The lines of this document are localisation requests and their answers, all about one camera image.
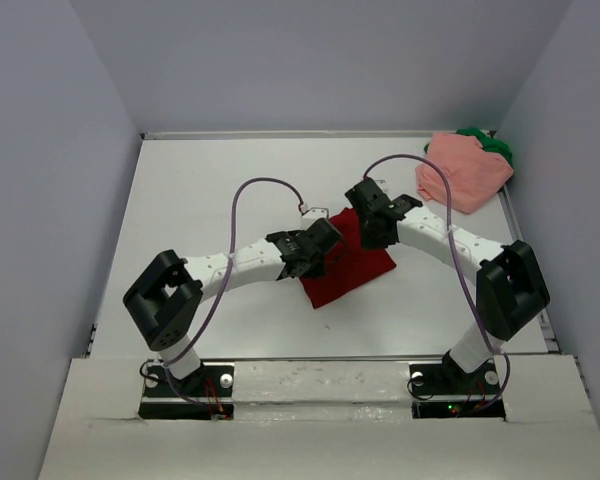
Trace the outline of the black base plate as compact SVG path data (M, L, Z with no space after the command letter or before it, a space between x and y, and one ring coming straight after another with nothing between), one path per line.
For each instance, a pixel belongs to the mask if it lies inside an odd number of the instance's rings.
M506 419L503 400L494 400L500 381L493 361L475 373L449 373L442 363L409 365L407 391L412 398L411 413L425 419Z
M231 363L207 362L184 380L166 378L158 361L139 368L143 389L138 415L144 420L223 421L234 417L235 368Z

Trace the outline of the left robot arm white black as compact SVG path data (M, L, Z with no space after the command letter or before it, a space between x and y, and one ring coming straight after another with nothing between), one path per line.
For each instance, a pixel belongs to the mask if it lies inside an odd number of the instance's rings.
M237 288L287 278L326 274L327 255L343 239L326 218L305 230L279 231L234 252L181 257L159 253L123 296L123 305L149 350L158 354L174 394L191 397L204 381L205 366L189 336L201 303Z

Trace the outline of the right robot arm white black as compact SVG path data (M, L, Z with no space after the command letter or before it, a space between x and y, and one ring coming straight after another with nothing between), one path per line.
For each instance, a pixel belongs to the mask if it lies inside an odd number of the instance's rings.
M394 199L366 178L345 193L359 221L366 250L405 245L453 268L463 289L475 287L478 318L445 353L441 363L423 373L435 395L457 394L471 386L479 369L550 303L550 294L532 247L480 238L435 215L420 200L402 194Z

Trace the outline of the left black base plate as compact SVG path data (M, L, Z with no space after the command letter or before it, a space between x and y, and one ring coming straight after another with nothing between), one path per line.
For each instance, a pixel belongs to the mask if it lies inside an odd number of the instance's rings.
M158 361L139 368L143 389L138 415L144 420L223 421L234 417L235 368L231 363L207 362L184 380L166 378Z

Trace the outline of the dark red t shirt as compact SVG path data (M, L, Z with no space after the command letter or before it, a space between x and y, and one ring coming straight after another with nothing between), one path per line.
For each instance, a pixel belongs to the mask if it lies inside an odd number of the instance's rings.
M396 268L386 250L362 247L358 217L352 208L344 208L330 221L343 239L326 257L326 275L300 279L314 309L324 307Z

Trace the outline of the pink t shirt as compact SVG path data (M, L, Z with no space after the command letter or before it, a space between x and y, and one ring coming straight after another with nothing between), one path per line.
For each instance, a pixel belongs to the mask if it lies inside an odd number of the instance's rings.
M425 147L426 164L416 167L416 185L426 200L446 202L448 183L451 206L463 214L483 207L513 176L514 169L498 154L488 153L474 137L440 132Z

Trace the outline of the green t shirt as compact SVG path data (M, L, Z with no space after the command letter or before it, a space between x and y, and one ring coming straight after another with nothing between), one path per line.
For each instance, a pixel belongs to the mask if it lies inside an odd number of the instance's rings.
M513 152L509 145L502 140L494 137L494 131L483 131L476 127L461 128L455 131L457 135L474 137L482 146L482 149L488 153L501 155L506 162L513 166Z

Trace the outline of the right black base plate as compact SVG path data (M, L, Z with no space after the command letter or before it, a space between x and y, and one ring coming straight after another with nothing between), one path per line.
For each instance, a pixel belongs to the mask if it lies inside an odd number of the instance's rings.
M506 419L503 400L494 400L500 381L493 361L475 373L449 373L442 363L409 365L407 391L412 398L411 413L425 419Z

